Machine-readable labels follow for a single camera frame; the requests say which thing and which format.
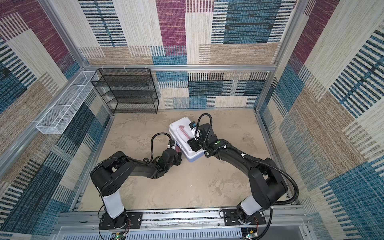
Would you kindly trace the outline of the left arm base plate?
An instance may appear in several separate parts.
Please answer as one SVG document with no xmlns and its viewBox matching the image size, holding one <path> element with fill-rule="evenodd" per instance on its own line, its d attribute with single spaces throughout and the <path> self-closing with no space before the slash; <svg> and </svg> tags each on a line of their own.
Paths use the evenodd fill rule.
<svg viewBox="0 0 384 240">
<path fill-rule="evenodd" d="M 122 213 L 115 219 L 112 219 L 108 213 L 102 215 L 100 230 L 128 230 L 139 229 L 142 224 L 143 212 Z"/>
</svg>

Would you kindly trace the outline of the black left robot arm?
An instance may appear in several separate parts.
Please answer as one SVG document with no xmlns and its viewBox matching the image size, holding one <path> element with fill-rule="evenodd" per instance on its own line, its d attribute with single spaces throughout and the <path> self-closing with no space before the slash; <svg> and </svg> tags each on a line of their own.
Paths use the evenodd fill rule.
<svg viewBox="0 0 384 240">
<path fill-rule="evenodd" d="M 153 141 L 157 136 L 169 138 L 168 148 L 161 156 L 154 157 Z M 120 196 L 120 188 L 130 176 L 158 179 L 164 176 L 172 166 L 182 162 L 182 151 L 172 137 L 167 133 L 157 133 L 151 139 L 151 158 L 136 160 L 118 151 L 100 162 L 90 173 L 92 183 L 97 188 L 106 213 L 116 229 L 124 226 L 128 220 L 126 209 Z"/>
</svg>

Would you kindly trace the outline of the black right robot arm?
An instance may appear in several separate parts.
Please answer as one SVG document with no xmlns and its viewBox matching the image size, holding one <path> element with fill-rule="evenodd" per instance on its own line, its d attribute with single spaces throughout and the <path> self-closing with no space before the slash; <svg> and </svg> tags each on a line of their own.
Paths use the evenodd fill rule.
<svg viewBox="0 0 384 240">
<path fill-rule="evenodd" d="M 202 150 L 205 157 L 227 162 L 248 176 L 251 194 L 237 205 L 241 224 L 249 224 L 258 211 L 292 204 L 298 199 L 299 187 L 294 178 L 278 168 L 272 159 L 253 157 L 227 140 L 219 139 L 214 133 L 210 114 L 200 115 L 197 122 L 189 123 L 188 128 L 194 135 L 188 140 L 193 151 Z"/>
</svg>

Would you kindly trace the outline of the white and blue toolbox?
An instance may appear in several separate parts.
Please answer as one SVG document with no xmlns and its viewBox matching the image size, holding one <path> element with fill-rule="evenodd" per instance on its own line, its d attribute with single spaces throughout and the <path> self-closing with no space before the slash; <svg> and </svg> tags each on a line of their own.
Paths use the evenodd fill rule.
<svg viewBox="0 0 384 240">
<path fill-rule="evenodd" d="M 189 162 L 194 162 L 204 156 L 204 150 L 199 149 L 198 151 L 194 151 L 188 144 L 188 141 L 194 137 L 194 132 L 189 126 L 191 122 L 192 121 L 188 117 L 179 119 L 169 125 L 169 132 L 187 160 Z"/>
</svg>

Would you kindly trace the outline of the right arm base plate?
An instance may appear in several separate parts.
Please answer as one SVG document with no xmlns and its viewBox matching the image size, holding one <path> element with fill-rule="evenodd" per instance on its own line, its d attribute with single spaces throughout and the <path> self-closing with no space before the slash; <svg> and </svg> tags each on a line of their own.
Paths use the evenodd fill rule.
<svg viewBox="0 0 384 240">
<path fill-rule="evenodd" d="M 222 209 L 219 211 L 219 216 L 224 219 L 226 226 L 264 225 L 267 223 L 264 215 L 259 211 L 249 216 L 241 209 Z"/>
</svg>

